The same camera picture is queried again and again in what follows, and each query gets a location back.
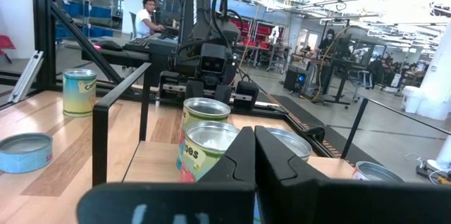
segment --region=wooden table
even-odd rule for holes
[[[141,143],[140,112],[141,104],[132,101],[118,100],[110,108],[108,181],[118,182],[124,176],[126,181],[177,181],[181,109],[150,105],[147,138]],[[232,115],[229,123],[238,128],[263,125],[291,130],[284,121],[270,118]],[[42,92],[1,110],[0,125],[0,139],[44,132],[54,140],[48,166],[24,174],[0,171],[0,223],[77,223],[77,203],[92,184],[92,117],[64,116],[62,93]],[[351,166],[339,159],[311,156],[309,163],[331,178],[352,174]]]

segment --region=black railing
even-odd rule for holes
[[[106,182],[108,168],[109,109],[124,92],[130,89],[130,86],[136,82],[143,73],[144,85],[142,86],[139,141],[145,141],[151,82],[150,63],[144,63],[94,105],[94,110],[92,112],[92,186]]]
[[[379,105],[379,106],[381,106],[383,108],[388,109],[389,111],[395,112],[398,115],[401,115],[401,116],[403,116],[405,118],[411,119],[411,120],[413,120],[415,122],[421,123],[422,125],[425,125],[427,127],[433,128],[433,129],[435,129],[435,130],[437,130],[439,132],[443,132],[443,133],[445,133],[447,135],[451,135],[451,132],[448,132],[447,130],[444,130],[442,128],[439,128],[439,127],[436,127],[436,126],[433,126],[433,125],[429,125],[428,123],[425,123],[425,122],[423,122],[423,121],[421,121],[421,120],[419,120],[417,118],[413,118],[413,117],[411,117],[409,115],[404,114],[401,111],[397,111],[394,108],[391,108],[389,106],[381,104],[378,101],[374,101],[374,100],[371,100],[371,99],[364,98],[362,100],[362,104],[360,105],[359,112],[357,112],[357,116],[355,117],[354,124],[352,125],[350,135],[347,138],[345,148],[342,151],[341,158],[346,158],[347,152],[350,150],[350,147],[351,147],[351,144],[352,144],[352,140],[354,139],[355,132],[357,131],[357,128],[359,127],[360,120],[362,119],[362,116],[364,115],[364,112],[365,112],[365,109],[366,109],[366,105],[368,105],[368,102],[371,102],[373,104]]]

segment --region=tin can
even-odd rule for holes
[[[186,128],[181,182],[196,182],[224,155],[240,130],[219,122],[192,123]]]
[[[96,102],[96,76],[93,70],[63,71],[63,113],[71,117],[92,115]]]
[[[383,181],[383,182],[404,182],[398,175],[388,170],[386,167],[368,161],[359,161],[355,165],[354,180]]]
[[[266,129],[303,161],[309,160],[313,149],[311,148],[310,143],[308,143],[304,138],[293,132],[288,132],[278,128]]]
[[[185,131],[188,125],[202,121],[227,123],[230,107],[220,101],[207,98],[189,98],[183,102],[182,128],[180,130],[179,150],[175,164],[180,170],[185,150]]]

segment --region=chair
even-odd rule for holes
[[[357,77],[350,77],[352,85],[355,87],[355,91],[352,92],[352,100],[358,102],[360,100],[360,95],[357,93],[359,88],[373,88],[373,73],[367,70],[357,71]]]
[[[132,17],[132,26],[133,26],[133,32],[130,33],[131,34],[131,39],[136,38],[137,34],[136,34],[136,25],[135,25],[135,21],[136,21],[136,14],[132,13],[132,12],[128,12],[130,13],[130,16]]]

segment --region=white container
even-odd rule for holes
[[[416,113],[421,100],[424,98],[424,93],[418,87],[406,86],[402,93],[404,98],[402,99],[401,109],[407,113]]]

